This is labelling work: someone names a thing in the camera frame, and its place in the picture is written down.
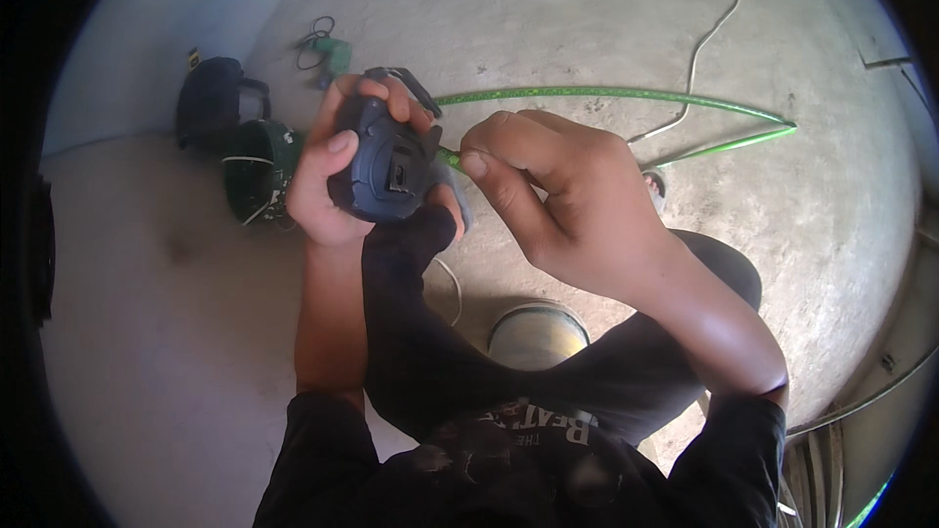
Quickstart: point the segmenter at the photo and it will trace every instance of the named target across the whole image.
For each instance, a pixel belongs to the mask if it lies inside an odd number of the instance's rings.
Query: tool bag
[[[223,154],[226,141],[241,122],[241,88],[261,93],[261,119],[270,118],[268,86],[244,77],[233,58],[205,60],[186,76],[177,102],[176,134],[182,149],[193,147],[208,154]]]

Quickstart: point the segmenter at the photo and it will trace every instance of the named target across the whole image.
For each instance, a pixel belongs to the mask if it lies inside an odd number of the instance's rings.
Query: black pants
[[[422,274],[455,229],[446,209],[427,206],[405,221],[376,226],[365,238],[365,391],[395,427],[425,440],[454,417],[527,396],[560,412],[567,407],[595,415],[600,428],[635,445],[700,396],[704,388],[681,347],[640,313],[549,370],[511,370],[481,354],[423,298]],[[760,277],[746,257],[710,237],[674,233],[759,307]]]

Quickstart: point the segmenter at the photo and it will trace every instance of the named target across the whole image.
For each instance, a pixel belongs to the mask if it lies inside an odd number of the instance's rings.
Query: right hand
[[[684,255],[618,135],[540,110],[497,112],[463,137],[460,165],[528,261],[571,286],[641,310]]]

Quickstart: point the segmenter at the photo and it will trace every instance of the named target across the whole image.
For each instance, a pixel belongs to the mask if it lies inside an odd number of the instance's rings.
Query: left hand
[[[341,246],[361,240],[375,225],[358,220],[333,204],[326,180],[346,168],[358,151],[358,135],[343,131],[335,135],[336,114],[346,98],[376,96],[388,104],[398,123],[410,123],[418,135],[430,129],[433,115],[407,95],[397,79],[381,82],[347,74],[336,78],[323,97],[313,119],[297,171],[288,187],[288,213],[311,241],[322,246]]]

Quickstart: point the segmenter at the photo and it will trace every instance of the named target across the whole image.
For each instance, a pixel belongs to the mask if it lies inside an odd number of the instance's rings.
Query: black t-shirt
[[[632,446],[526,399],[379,464],[364,416],[307,392],[254,526],[776,526],[785,415],[724,399],[668,478]]]

